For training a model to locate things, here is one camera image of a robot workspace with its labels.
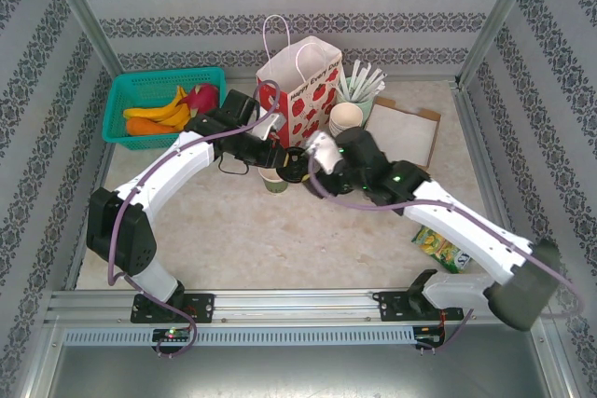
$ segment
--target green packet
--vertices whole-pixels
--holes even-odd
[[[452,274],[460,274],[470,261],[470,256],[429,227],[422,226],[412,242]]]

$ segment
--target black cable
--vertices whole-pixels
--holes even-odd
[[[249,172],[249,165],[246,162],[244,162],[244,167],[246,168],[245,172],[227,172],[226,170],[222,169],[223,161],[224,161],[224,153],[222,153],[222,156],[220,156],[220,161],[217,164],[217,168],[225,174],[234,174],[236,176],[244,176]]]
[[[257,101],[257,98],[253,98],[254,100],[256,100],[256,107],[255,107],[255,121],[259,120],[259,116],[261,115],[261,105],[259,104],[259,101]],[[227,172],[226,170],[222,169],[222,162],[224,161],[224,153],[222,153],[222,156],[220,156],[220,161],[217,164],[217,168],[225,173],[225,174],[234,174],[236,176],[245,176],[248,172],[249,172],[249,164],[248,163],[244,163],[244,167],[246,168],[245,172]]]

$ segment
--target paper bag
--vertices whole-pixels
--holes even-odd
[[[286,25],[287,47],[270,58],[265,39],[269,18],[278,17]],[[280,85],[278,112],[286,117],[285,125],[278,130],[284,147],[298,146],[329,121],[334,105],[336,88],[340,80],[342,53],[325,41],[309,36],[290,45],[290,33],[284,18],[272,15],[263,23],[263,44],[268,53],[268,63],[257,71],[257,83],[272,79]],[[259,91],[261,106],[269,110],[275,89],[264,86]]]

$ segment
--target patterned wallpaper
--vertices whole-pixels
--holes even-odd
[[[88,0],[125,70],[219,65],[254,76],[265,63],[261,26],[291,23],[293,41],[316,34],[349,64],[367,59],[395,75],[456,75],[495,0]],[[271,47],[285,44],[271,21]]]
[[[65,0],[0,0],[0,397],[62,289],[105,145],[111,79]]]
[[[587,309],[558,322],[581,396],[597,396],[595,0],[517,0],[468,86],[511,224],[548,236]],[[576,300],[566,290],[556,309]]]

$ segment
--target plastic basket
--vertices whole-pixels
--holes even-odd
[[[174,134],[130,136],[122,112],[130,107],[160,107],[170,103],[176,86],[189,92],[195,85],[210,83],[220,90],[220,105],[226,99],[226,78],[219,67],[200,69],[159,70],[116,77],[105,108],[104,140],[131,150],[167,148],[178,137]]]

